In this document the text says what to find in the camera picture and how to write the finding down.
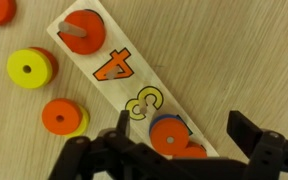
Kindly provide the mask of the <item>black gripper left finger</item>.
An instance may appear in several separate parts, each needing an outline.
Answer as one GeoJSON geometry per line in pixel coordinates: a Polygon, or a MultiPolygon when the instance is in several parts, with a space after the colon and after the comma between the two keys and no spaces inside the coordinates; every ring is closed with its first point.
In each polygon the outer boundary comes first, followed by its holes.
{"type": "Polygon", "coordinates": [[[123,135],[130,135],[130,112],[122,110],[120,112],[116,129],[123,135]]]}

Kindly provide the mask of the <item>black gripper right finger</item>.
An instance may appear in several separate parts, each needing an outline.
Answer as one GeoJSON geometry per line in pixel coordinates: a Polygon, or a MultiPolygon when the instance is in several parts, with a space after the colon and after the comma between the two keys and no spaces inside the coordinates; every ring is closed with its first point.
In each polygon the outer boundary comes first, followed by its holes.
{"type": "Polygon", "coordinates": [[[251,157],[263,131],[240,111],[230,111],[227,134],[248,158],[251,157]]]}

